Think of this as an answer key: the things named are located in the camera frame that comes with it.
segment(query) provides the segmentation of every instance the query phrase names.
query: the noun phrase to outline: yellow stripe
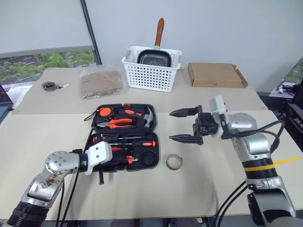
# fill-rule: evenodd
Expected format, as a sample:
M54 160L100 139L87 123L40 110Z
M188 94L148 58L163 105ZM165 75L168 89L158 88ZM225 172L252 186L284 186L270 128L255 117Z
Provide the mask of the yellow stripe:
M245 172L250 172L250 171L259 171L259 170L266 170L266 169L272 169L275 168L273 164L267 165L267 166L256 166L256 167L247 167L244 168Z
M284 163L287 163L287 162L293 162L293 161L296 161L296 160L299 160L299 159L300 159L299 157L293 157L293 158L290 158L290 159L285 159L285 160L282 160L282 161L274 162L274 165L284 164Z
M274 162L273 164L267 165L267 166L247 167L247 168L244 168L244 171L245 172L251 172L251 171L273 169L273 168L275 168L274 165L279 165L279 164L284 164L284 163L288 163L288 162L293 162L293 161L296 161L296 160L299 160L299 159L300 159L299 157L293 157L293 158L285 159L285 160L282 160L282 161Z

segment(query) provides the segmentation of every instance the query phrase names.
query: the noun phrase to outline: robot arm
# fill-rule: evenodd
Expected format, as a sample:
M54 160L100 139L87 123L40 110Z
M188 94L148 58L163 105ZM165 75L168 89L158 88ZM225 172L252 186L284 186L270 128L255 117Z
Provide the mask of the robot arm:
M203 144L202 137L207 135L231 139L244 167L247 186L252 190L247 198L255 224L270 226L275 219L278 221L281 217L295 217L296 212L292 201L282 178L277 175L273 165L271 149L266 137L261 132L249 135L249 132L257 129L256 120L245 113L227 114L221 96L216 96L211 100L210 107L210 113L203 113L201 106L171 112L170 115L175 117L196 114L198 116L193 124L193 136L181 134L170 136L170 138L178 142L198 145Z
M52 207L63 179L68 174L85 172L90 175L93 167L112 159L111 147L100 142L90 147L85 154L56 151L45 161L43 171L37 175L4 227L39 227Z

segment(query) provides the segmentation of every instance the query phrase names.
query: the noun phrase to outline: cardboard box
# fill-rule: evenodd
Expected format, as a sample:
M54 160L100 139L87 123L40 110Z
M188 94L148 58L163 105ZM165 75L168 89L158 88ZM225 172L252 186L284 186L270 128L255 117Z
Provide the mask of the cardboard box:
M248 83L236 65L229 63L189 63L192 87L247 87Z

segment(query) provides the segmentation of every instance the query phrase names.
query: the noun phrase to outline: white plastic basket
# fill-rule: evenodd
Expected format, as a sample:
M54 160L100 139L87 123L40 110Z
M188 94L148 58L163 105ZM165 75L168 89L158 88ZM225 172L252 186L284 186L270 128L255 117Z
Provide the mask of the white plastic basket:
M175 75L180 68L182 52L177 50L161 49L171 56L171 67L138 64L137 58L141 51L153 49L144 46L131 46L123 57L128 85L155 91L171 92Z

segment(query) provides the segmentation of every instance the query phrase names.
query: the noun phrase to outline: pan handle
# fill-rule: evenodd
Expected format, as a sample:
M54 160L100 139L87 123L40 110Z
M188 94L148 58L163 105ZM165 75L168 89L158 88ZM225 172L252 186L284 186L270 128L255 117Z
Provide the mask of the pan handle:
M160 49L163 29L164 29L164 19L161 17L157 27L157 36L156 36L155 47L154 47L156 50Z

